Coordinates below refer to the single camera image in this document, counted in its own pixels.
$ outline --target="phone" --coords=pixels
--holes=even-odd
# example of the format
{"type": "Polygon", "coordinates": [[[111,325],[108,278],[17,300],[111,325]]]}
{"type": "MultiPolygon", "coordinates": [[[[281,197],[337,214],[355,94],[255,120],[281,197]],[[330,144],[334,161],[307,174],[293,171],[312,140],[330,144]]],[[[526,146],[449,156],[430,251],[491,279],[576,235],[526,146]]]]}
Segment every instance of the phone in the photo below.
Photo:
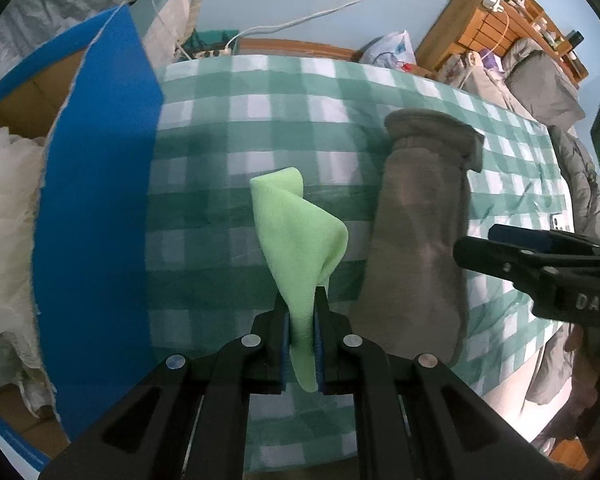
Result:
{"type": "Polygon", "coordinates": [[[549,216],[549,225],[554,231],[568,231],[567,219],[563,213],[554,213],[549,216]]]}

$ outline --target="green cloth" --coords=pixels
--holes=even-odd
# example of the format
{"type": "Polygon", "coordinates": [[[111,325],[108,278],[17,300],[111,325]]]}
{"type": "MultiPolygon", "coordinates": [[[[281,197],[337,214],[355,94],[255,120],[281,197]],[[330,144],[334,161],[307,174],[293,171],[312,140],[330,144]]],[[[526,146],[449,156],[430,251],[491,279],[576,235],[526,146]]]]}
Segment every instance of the green cloth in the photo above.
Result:
{"type": "Polygon", "coordinates": [[[298,383],[315,392],[314,291],[327,286],[349,234],[335,216],[307,202],[296,168],[252,178],[256,233],[269,270],[289,308],[289,355],[298,383]]]}

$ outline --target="metal screw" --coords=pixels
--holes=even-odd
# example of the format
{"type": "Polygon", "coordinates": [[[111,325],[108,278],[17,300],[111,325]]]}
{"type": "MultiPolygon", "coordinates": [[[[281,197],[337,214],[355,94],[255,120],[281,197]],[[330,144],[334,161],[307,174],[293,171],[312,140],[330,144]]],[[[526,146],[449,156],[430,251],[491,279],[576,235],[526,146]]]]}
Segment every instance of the metal screw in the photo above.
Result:
{"type": "Polygon", "coordinates": [[[418,362],[420,366],[424,366],[425,368],[433,368],[438,364],[438,358],[435,355],[431,354],[422,354],[418,357],[418,362]]]}
{"type": "Polygon", "coordinates": [[[243,345],[253,347],[258,346],[262,339],[260,339],[260,336],[258,334],[247,334],[245,336],[242,336],[241,341],[243,345]]]}
{"type": "Polygon", "coordinates": [[[186,362],[187,360],[184,355],[174,354],[167,357],[165,364],[167,365],[167,368],[177,370],[178,368],[182,368],[186,362]]]}
{"type": "Polygon", "coordinates": [[[350,348],[362,345],[362,338],[356,334],[349,334],[342,338],[342,342],[350,348]]]}

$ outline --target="black clamp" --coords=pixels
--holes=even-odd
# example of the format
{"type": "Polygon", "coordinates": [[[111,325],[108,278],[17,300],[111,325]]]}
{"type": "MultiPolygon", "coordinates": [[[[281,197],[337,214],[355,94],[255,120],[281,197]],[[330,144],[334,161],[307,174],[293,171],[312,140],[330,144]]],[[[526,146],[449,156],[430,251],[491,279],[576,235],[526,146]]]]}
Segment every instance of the black clamp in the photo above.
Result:
{"type": "Polygon", "coordinates": [[[488,240],[458,240],[454,259],[513,282],[534,300],[534,316],[600,327],[600,240],[496,224],[488,240]]]}
{"type": "MultiPolygon", "coordinates": [[[[433,355],[386,354],[314,304],[317,379],[353,394],[363,480],[552,480],[554,468],[433,355]]],[[[41,480],[238,480],[251,394],[280,394],[288,310],[211,356],[173,355],[51,461],[41,480]]]]}

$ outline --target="checkered blanket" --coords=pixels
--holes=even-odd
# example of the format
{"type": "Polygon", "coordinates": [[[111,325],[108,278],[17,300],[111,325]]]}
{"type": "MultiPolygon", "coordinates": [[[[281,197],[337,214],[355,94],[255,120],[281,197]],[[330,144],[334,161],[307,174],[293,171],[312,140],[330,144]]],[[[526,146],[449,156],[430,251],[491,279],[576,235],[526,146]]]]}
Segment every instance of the checkered blanket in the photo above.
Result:
{"type": "MultiPolygon", "coordinates": [[[[234,56],[172,64],[151,170],[146,266],[157,358],[216,352],[273,307],[276,285],[253,224],[249,180],[295,166],[307,200],[344,221],[349,245],[330,279],[333,310],[360,291],[382,168],[385,116],[440,110],[485,135],[484,170],[469,172],[470,234],[495,222],[548,228],[567,210],[544,126],[465,92],[395,70],[294,57],[234,56]]],[[[534,318],[510,283],[470,275],[469,327],[454,371],[484,394],[558,325],[534,318]]],[[[356,452],[351,396],[252,396],[245,470],[315,465],[356,452]]]]}

